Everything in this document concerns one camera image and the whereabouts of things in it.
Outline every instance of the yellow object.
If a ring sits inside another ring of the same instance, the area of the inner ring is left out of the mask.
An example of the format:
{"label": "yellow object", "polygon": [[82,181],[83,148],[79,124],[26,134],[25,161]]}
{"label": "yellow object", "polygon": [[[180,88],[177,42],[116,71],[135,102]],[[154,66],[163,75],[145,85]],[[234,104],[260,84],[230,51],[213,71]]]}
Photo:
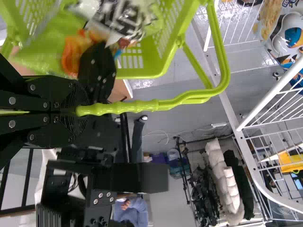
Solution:
{"label": "yellow object", "polygon": [[303,161],[303,155],[291,155],[289,156],[287,153],[283,153],[279,155],[279,162],[281,166],[282,173],[293,172],[294,174],[298,174],[300,170],[303,170],[303,162],[295,164],[295,162]]}

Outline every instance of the basket handle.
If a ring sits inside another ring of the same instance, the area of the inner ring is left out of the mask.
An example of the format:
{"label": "basket handle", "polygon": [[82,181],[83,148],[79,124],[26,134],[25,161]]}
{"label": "basket handle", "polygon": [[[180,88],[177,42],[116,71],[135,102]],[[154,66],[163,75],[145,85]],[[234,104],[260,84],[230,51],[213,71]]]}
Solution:
{"label": "basket handle", "polygon": [[219,68],[221,72],[221,81],[219,85],[212,88],[212,84],[208,77],[204,73],[203,69],[199,65],[199,62],[195,59],[194,55],[190,51],[189,47],[184,42],[185,35],[180,36],[178,45],[183,47],[185,54],[189,61],[193,65],[200,79],[204,82],[206,89],[191,90],[184,92],[173,99],[168,100],[151,100],[151,101],[134,101],[129,103],[116,102],[112,104],[93,104],[91,106],[78,106],[76,107],[76,114],[81,117],[85,115],[97,115],[103,114],[121,114],[124,112],[138,113],[141,111],[165,111],[170,110],[178,105],[182,104],[200,104],[208,101],[211,97],[216,96],[223,92],[231,79],[231,72],[228,65],[223,40],[219,28],[218,19],[214,9],[213,0],[200,0],[201,4],[207,4],[206,11],[209,18],[209,25],[212,30],[213,40],[216,55],[219,62]]}
{"label": "basket handle", "polygon": [[2,45],[1,47],[1,54],[6,58],[8,59],[9,58],[9,55],[11,53],[11,51],[13,50],[13,47],[14,47],[14,44],[13,44],[13,41],[12,39],[9,37],[9,34],[7,35],[5,41],[4,41],[4,44]]}

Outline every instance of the colorful package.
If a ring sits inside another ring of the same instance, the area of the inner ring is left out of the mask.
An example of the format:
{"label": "colorful package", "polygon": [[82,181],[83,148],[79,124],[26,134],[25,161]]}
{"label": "colorful package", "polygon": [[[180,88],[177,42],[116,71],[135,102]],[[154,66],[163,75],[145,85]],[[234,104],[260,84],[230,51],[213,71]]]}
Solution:
{"label": "colorful package", "polygon": [[105,42],[116,58],[162,27],[158,5],[151,0],[80,0],[58,10],[12,60],[44,75],[76,79],[80,58],[91,46]]}
{"label": "colorful package", "polygon": [[[303,54],[303,0],[266,0],[253,28],[267,51],[287,71]],[[293,86],[302,75],[303,69],[290,84]]]}

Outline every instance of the black metal plate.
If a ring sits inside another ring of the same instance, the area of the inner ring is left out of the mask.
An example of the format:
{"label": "black metal plate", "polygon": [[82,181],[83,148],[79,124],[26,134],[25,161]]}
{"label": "black metal plate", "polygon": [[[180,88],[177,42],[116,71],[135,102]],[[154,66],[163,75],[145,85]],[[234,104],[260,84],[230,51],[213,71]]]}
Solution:
{"label": "black metal plate", "polygon": [[78,79],[87,91],[90,104],[107,103],[114,87],[115,61],[105,45],[103,42],[90,47],[80,59]]}

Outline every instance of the black pole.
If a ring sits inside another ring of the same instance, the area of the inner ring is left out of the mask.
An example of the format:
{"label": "black pole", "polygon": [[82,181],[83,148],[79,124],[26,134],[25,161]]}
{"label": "black pole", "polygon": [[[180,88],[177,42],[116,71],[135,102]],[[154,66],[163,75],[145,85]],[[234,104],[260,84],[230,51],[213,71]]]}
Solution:
{"label": "black pole", "polygon": [[8,162],[6,164],[6,166],[4,167],[3,175],[2,175],[2,181],[1,181],[1,185],[0,185],[0,210],[1,210],[1,207],[2,207],[6,181],[8,179],[8,175],[9,175],[9,165],[10,165],[10,162]]}
{"label": "black pole", "polygon": [[124,115],[120,114],[121,119],[121,137],[122,137],[122,148],[123,148],[123,156],[124,162],[128,163],[127,161],[127,152],[126,152],[126,136],[125,136],[125,126],[124,126]]}
{"label": "black pole", "polygon": [[28,162],[27,162],[27,174],[25,177],[22,203],[21,203],[22,207],[25,207],[27,204],[27,192],[28,192],[28,185],[29,185],[29,178],[30,178],[30,170],[32,169],[33,153],[34,153],[34,149],[30,149],[29,155],[28,155]]}
{"label": "black pole", "polygon": [[182,180],[183,180],[183,190],[184,190],[184,193],[185,193],[186,202],[187,202],[187,204],[189,204],[190,201],[188,200],[187,193],[186,193],[186,189],[187,189],[187,187],[188,187],[188,183],[187,183],[187,179],[186,179],[185,168],[184,168],[183,162],[182,162],[182,155],[181,155],[181,151],[180,151],[180,144],[179,144],[179,141],[180,141],[180,137],[177,137],[177,138],[176,138],[176,149],[177,149],[178,152],[179,152],[179,156],[180,156],[179,160],[180,160],[181,166],[182,166],[182,172],[183,172],[183,173],[181,174],[181,176],[182,176]]}
{"label": "black pole", "polygon": [[127,119],[127,113],[124,113],[125,116],[125,133],[126,133],[126,139],[127,139],[127,150],[128,150],[128,160],[129,162],[132,162],[133,155],[131,152],[131,142],[129,138],[129,128],[128,128],[128,119]]}

